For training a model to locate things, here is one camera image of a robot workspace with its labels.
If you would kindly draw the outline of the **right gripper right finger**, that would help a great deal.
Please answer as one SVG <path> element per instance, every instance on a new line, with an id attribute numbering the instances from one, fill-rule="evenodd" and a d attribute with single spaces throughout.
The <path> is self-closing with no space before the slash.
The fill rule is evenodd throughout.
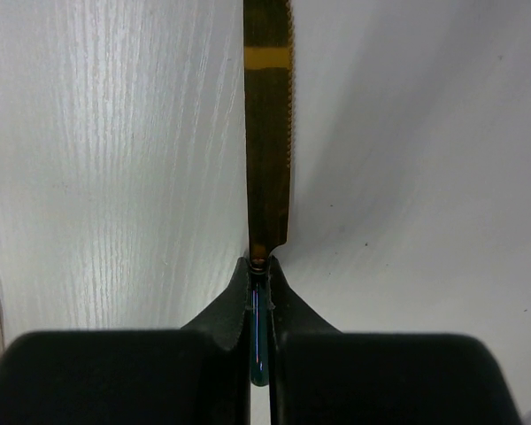
<path id="1" fill-rule="evenodd" d="M 520 424 L 500 366 L 472 336 L 345 333 L 268 268 L 274 424 Z"/>

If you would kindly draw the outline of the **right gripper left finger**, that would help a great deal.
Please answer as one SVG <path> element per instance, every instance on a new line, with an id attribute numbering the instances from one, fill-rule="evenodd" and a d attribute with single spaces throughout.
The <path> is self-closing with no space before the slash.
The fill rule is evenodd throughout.
<path id="1" fill-rule="evenodd" d="M 32 332 L 0 359 L 0 424 L 246 424 L 250 270 L 182 328 Z"/>

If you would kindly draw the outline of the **gold knife black handle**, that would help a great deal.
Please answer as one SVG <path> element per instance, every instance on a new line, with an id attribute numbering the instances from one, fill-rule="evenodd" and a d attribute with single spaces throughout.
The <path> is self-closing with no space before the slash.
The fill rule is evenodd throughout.
<path id="1" fill-rule="evenodd" d="M 269 383 L 267 268 L 288 237 L 294 25 L 289 1 L 245 0 L 244 118 L 250 264 L 250 380 Z"/>

